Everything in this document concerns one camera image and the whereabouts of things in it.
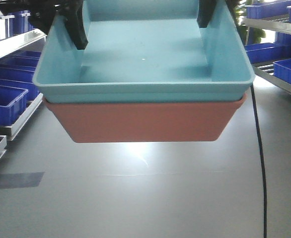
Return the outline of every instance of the green plant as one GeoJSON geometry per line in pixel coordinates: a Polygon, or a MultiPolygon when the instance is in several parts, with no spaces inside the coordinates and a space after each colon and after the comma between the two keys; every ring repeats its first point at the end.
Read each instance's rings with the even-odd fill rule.
{"type": "MultiPolygon", "coordinates": [[[[239,5],[235,8],[236,19],[238,22],[238,31],[243,39],[244,43],[246,42],[247,36],[247,26],[241,24],[241,20],[243,17],[246,17],[246,5],[252,4],[252,0],[242,0],[239,2],[239,5]]],[[[249,44],[257,44],[261,42],[261,38],[265,38],[266,33],[262,29],[252,28],[249,36],[249,44]]]]}

